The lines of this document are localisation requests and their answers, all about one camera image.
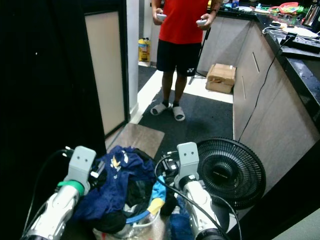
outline white floor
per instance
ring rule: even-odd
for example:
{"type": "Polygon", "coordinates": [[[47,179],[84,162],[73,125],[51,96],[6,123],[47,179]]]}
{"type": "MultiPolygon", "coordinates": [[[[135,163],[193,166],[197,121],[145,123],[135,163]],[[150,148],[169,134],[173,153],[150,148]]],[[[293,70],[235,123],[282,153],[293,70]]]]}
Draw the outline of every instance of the white floor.
{"type": "MultiPolygon", "coordinates": [[[[161,71],[156,71],[149,81],[143,86],[143,88],[138,93],[138,110],[134,116],[131,117],[131,123],[138,124],[143,117],[144,112],[147,107],[152,103],[156,94],[160,91],[162,85],[162,75],[161,71]]],[[[177,73],[173,75],[173,83],[171,89],[175,89],[177,73]]],[[[217,100],[225,103],[232,104],[234,102],[234,97],[232,94],[225,94],[216,91],[210,91],[206,89],[207,80],[204,77],[196,76],[191,85],[189,85],[191,77],[187,78],[187,84],[184,89],[184,93],[191,94],[195,96],[200,96],[203,98],[208,98],[212,100],[217,100]]]]}

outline man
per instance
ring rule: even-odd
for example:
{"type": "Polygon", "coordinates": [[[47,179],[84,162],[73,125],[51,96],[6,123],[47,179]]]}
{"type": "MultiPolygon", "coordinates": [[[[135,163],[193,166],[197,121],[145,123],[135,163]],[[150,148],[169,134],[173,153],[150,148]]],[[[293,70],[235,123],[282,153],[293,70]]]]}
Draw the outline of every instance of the man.
{"type": "Polygon", "coordinates": [[[175,120],[186,117],[179,105],[187,77],[195,75],[203,31],[208,30],[216,18],[221,0],[212,0],[211,12],[207,12],[208,0],[165,0],[164,9],[161,0],[152,0],[152,18],[155,25],[161,25],[157,50],[156,68],[163,72],[163,102],[151,109],[151,114],[159,115],[170,107],[169,96],[176,69],[175,96],[172,105],[175,120]],[[167,15],[164,21],[157,14],[167,15]],[[198,26],[197,20],[206,20],[198,26]]]}

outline black fan grille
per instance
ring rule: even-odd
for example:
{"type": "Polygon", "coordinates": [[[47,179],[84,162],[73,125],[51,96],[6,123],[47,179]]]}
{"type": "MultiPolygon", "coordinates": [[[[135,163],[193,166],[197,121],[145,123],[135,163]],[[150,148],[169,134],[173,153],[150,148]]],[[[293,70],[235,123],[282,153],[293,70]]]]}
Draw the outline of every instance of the black fan grille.
{"type": "MultiPolygon", "coordinates": [[[[243,144],[213,138],[197,144],[198,173],[209,193],[224,198],[235,209],[253,206],[264,194],[266,174],[254,152],[243,144]]],[[[216,204],[223,205],[219,199],[216,204]]]]}

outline white slide sandal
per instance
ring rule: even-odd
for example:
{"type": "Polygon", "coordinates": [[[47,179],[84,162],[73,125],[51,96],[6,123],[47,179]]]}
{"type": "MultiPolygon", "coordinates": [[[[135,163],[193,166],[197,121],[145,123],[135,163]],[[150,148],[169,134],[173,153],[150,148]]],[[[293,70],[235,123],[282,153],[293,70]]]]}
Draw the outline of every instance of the white slide sandal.
{"type": "Polygon", "coordinates": [[[168,109],[169,107],[170,105],[166,107],[163,103],[160,103],[158,105],[155,105],[153,108],[151,108],[150,113],[154,116],[157,116],[161,114],[164,110],[168,109]]]}
{"type": "Polygon", "coordinates": [[[174,119],[177,120],[178,122],[182,122],[185,120],[186,116],[184,111],[182,111],[182,108],[180,106],[175,106],[172,108],[174,119]]]}

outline red t-shirt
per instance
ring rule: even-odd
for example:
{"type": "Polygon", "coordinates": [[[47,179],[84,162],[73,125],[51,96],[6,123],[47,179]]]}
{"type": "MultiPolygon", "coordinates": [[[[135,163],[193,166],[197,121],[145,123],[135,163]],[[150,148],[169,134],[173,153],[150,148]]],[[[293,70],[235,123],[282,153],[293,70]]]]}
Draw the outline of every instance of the red t-shirt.
{"type": "Polygon", "coordinates": [[[165,0],[159,39],[174,44],[202,42],[203,31],[196,21],[207,13],[209,0],[165,0]]]}

